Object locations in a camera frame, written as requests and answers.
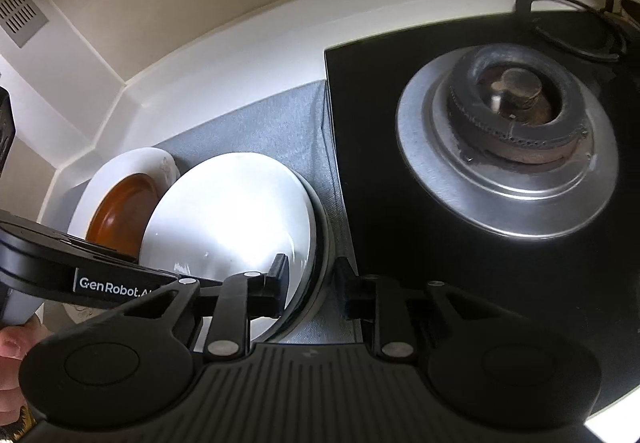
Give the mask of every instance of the ceramic dish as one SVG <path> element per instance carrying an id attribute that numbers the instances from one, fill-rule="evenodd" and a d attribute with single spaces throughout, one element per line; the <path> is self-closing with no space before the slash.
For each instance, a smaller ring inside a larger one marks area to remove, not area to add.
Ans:
<path id="1" fill-rule="evenodd" d="M 278 253 L 289 258 L 287 308 L 294 308 L 316 253 L 313 206 L 282 163 L 234 152 L 200 163 L 169 189 L 146 227 L 140 264 L 223 281 L 266 273 Z M 251 338 L 268 336 L 274 324 L 252 320 Z"/>
<path id="2" fill-rule="evenodd" d="M 116 156 L 100 167 L 84 189 L 66 233 L 85 239 L 89 225 L 104 198 L 118 183 L 132 174 L 151 177 L 159 198 L 180 177 L 172 156 L 156 147 L 142 147 Z"/>
<path id="3" fill-rule="evenodd" d="M 331 283 L 331 269 L 335 258 L 334 233 L 331 223 L 326 215 L 322 201 L 311 187 L 310 183 L 296 171 L 293 171 L 309 194 L 311 204 L 316 216 L 316 230 L 318 231 L 316 243 L 316 262 L 313 271 L 306 277 L 306 285 L 299 285 L 292 303 L 298 304 L 295 311 L 286 312 L 274 325 L 276 334 L 271 337 L 271 342 L 286 341 L 288 343 L 306 342 L 304 334 L 298 336 L 298 328 L 304 326 L 318 313 L 324 303 L 327 289 Z"/>
<path id="4" fill-rule="evenodd" d="M 171 155 L 156 147 L 116 156 L 87 185 L 67 233 L 137 257 L 149 217 L 179 176 Z M 70 304 L 65 310 L 76 323 L 102 312 Z"/>

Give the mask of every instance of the logo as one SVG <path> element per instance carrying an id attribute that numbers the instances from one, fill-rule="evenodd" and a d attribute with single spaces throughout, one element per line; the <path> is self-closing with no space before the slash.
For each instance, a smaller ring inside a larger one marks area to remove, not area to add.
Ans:
<path id="1" fill-rule="evenodd" d="M 314 357 L 317 357 L 319 354 L 320 354 L 320 351 L 316 351 L 315 349 L 309 349 L 308 351 L 305 351 L 304 353 L 302 353 L 302 356 L 306 358 L 314 358 Z"/>
<path id="2" fill-rule="evenodd" d="M 142 297 L 146 295 L 151 290 L 150 289 L 140 289 L 133 287 L 129 288 L 125 285 L 114 284 L 113 282 L 99 282 L 97 280 L 90 280 L 87 277 L 82 277 L 78 281 L 78 285 L 82 289 L 90 289 L 92 291 L 101 291 L 104 293 L 111 293 L 113 295 L 126 295 L 129 297 Z"/>

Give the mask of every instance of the burner cap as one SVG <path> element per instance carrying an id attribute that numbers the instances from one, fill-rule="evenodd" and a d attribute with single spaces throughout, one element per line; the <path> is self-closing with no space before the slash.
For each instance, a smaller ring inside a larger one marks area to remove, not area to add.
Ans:
<path id="1" fill-rule="evenodd" d="M 453 67 L 450 118 L 471 146 L 512 162 L 540 164 L 574 152 L 585 119 L 571 73 L 516 44 L 475 48 Z"/>

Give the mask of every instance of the black stove top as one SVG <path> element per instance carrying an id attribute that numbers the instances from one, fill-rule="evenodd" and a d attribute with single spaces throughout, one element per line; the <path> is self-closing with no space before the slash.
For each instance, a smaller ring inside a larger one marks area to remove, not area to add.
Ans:
<path id="1" fill-rule="evenodd" d="M 606 42 L 594 17 L 544 12 L 541 20 L 574 44 Z M 573 72 L 613 124 L 620 169 L 605 210 L 587 227 L 547 241 L 486 232 L 446 210 L 416 181 L 396 139 L 396 108 L 413 75 L 458 48 L 495 42 L 529 46 Z M 389 33 L 326 52 L 342 192 L 360 274 L 421 288 L 443 280 L 589 347 L 600 361 L 596 409 L 640 384 L 640 55 L 594 64 L 518 26 L 512 14 Z"/>

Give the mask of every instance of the gas burner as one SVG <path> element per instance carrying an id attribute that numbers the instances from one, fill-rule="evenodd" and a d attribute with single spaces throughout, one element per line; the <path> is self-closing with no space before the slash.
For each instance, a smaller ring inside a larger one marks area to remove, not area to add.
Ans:
<path id="1" fill-rule="evenodd" d="M 580 88 L 557 62 L 531 48 L 494 44 L 453 67 L 449 109 L 455 131 L 511 162 L 571 157 L 586 119 Z"/>
<path id="2" fill-rule="evenodd" d="M 398 104 L 407 165 L 441 203 L 508 237 L 575 232 L 606 206 L 618 151 L 606 113 L 569 71 L 514 44 L 420 69 Z"/>

